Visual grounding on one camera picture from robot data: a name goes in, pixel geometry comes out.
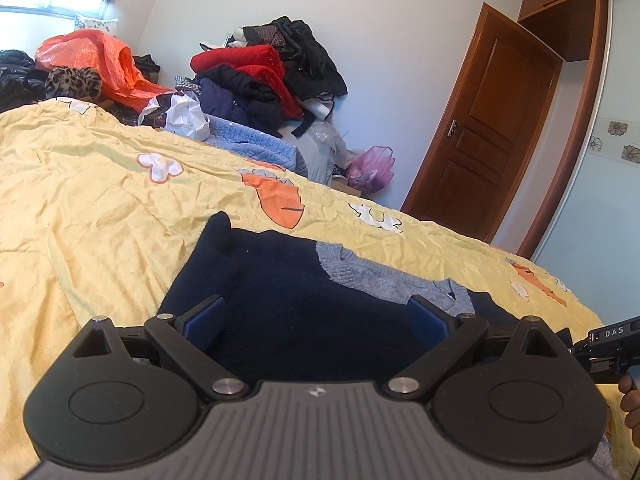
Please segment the person's right hand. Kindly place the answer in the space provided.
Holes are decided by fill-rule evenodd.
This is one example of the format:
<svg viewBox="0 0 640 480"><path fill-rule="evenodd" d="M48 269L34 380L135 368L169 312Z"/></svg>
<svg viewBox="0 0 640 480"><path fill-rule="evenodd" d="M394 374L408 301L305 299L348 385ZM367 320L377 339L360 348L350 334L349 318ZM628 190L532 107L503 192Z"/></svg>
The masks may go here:
<svg viewBox="0 0 640 480"><path fill-rule="evenodd" d="M626 413L625 426L631 431L634 446L640 448L640 390L628 375L620 378L618 390L623 395L620 409Z"/></svg>

